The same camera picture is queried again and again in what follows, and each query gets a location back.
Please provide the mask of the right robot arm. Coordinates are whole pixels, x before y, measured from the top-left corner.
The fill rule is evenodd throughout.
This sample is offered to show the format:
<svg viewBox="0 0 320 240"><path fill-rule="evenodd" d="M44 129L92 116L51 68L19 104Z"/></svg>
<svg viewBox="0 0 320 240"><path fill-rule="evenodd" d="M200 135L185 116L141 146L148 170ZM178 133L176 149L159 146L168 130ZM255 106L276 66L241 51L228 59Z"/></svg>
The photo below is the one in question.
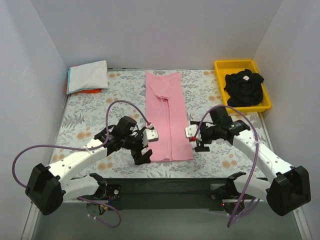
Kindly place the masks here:
<svg viewBox="0 0 320 240"><path fill-rule="evenodd" d="M230 198L237 199L245 192L267 202L279 216L311 201L309 173L303 166L293 166L260 143L253 125L248 120L233 121L226 106L212 107L207 114L211 122L192 121L185 128L186 137L196 143L195 151L207 152L212 141L223 139L252 160L253 168L266 177L253 178L244 172L229 176L225 189Z"/></svg>

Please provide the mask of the pink t-shirt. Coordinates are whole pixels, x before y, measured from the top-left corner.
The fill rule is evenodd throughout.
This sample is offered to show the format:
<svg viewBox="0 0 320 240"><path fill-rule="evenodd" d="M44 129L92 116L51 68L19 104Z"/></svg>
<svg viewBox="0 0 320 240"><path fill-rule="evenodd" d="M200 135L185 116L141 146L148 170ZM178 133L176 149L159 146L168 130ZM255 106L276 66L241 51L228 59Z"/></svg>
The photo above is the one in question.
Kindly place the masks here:
<svg viewBox="0 0 320 240"><path fill-rule="evenodd" d="M145 74L145 116L158 132L158 141L148 145L153 163L194 159L185 134L189 124L181 81L180 73Z"/></svg>

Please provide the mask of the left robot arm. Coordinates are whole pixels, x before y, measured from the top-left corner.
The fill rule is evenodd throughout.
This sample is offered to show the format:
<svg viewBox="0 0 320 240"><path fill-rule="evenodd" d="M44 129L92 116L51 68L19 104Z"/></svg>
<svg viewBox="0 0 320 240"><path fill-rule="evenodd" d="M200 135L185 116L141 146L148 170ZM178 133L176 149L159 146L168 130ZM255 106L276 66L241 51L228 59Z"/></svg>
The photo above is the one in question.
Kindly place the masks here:
<svg viewBox="0 0 320 240"><path fill-rule="evenodd" d="M63 202L89 196L95 200L107 194L107 181L97 173L81 178L75 176L93 163L117 152L129 150L135 165L151 163L152 150L143 152L150 142L159 139L152 124L136 129L137 122L122 117L116 125L109 125L97 133L83 151L73 152L64 159L47 166L36 165L29 177L25 194L44 215L55 212Z"/></svg>

